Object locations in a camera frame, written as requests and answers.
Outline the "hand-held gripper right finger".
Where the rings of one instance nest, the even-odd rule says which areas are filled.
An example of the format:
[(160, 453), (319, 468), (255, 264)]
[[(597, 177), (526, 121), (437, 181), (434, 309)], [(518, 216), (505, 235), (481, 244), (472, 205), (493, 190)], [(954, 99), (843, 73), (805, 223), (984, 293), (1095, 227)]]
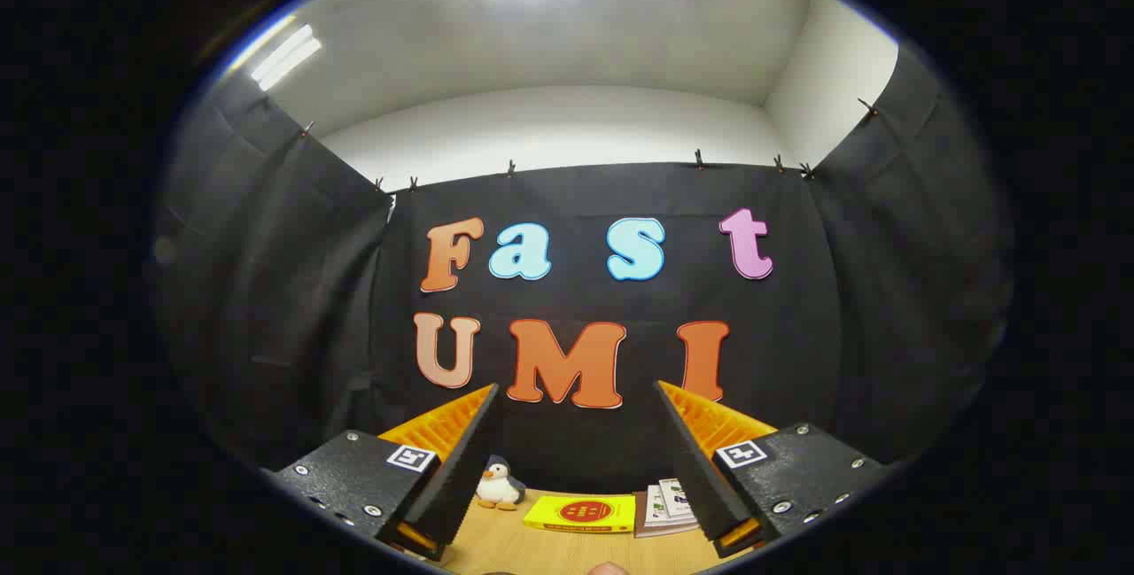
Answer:
[(776, 429), (665, 381), (655, 397), (672, 477), (720, 558), (803, 533), (890, 477), (815, 424)]

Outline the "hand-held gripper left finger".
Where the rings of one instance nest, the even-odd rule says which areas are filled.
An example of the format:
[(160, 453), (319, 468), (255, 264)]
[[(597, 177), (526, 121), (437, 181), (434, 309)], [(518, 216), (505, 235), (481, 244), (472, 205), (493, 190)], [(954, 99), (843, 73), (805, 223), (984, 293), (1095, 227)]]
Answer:
[(379, 436), (347, 429), (264, 474), (366, 544), (438, 563), (469, 510), (500, 418), (500, 386), (490, 383)]

